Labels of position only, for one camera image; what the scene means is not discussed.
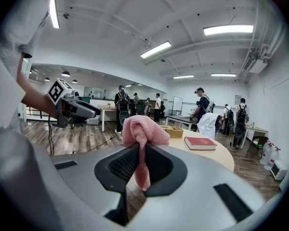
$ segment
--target backpack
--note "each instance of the backpack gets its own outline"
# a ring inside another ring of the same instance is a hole
[[[117,107],[120,112],[128,112],[129,111],[129,101],[127,99],[126,92],[122,95],[121,92],[118,92],[119,100],[117,102]]]
[[[241,107],[241,105],[239,105],[240,110],[237,113],[237,118],[236,118],[236,122],[238,124],[245,124],[245,118],[246,118],[246,107],[247,105],[244,106],[244,108]]]
[[[227,107],[225,107],[228,111],[227,111],[227,118],[228,119],[233,119],[233,111],[232,108],[228,109]]]

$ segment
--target wooden box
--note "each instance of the wooden box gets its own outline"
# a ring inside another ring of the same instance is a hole
[[[179,127],[160,126],[163,130],[170,135],[172,139],[181,139],[183,136],[183,129]]]

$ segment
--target ceiling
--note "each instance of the ceiling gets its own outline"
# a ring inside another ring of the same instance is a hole
[[[269,43],[279,18],[266,0],[57,0],[59,21],[67,33],[85,32],[111,40],[125,52],[139,56],[169,41],[172,47],[144,63],[162,78],[178,75],[214,79],[211,73],[243,76],[250,48]],[[254,34],[205,36],[203,28],[226,24],[254,25]]]

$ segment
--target microwave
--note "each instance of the microwave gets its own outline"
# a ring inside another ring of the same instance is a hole
[[[281,161],[274,161],[271,173],[275,180],[282,180],[287,173],[287,168]]]

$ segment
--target round table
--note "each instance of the round table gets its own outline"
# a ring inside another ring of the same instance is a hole
[[[213,140],[217,146],[215,150],[212,151],[197,151],[197,150],[190,150],[186,143],[184,142],[185,137],[193,137],[193,138],[207,138],[207,136],[202,135],[200,133],[196,133],[193,131],[185,130],[183,132],[183,136],[181,139],[170,139],[169,140],[169,146],[178,148],[183,151],[187,151],[190,153],[194,153],[200,156],[205,156],[210,159],[213,159],[214,161],[220,163],[227,169],[229,169],[231,172],[235,169],[235,162],[233,160],[233,157],[231,156],[230,152],[227,150],[226,147],[224,147],[222,144],[218,143],[216,140]]]

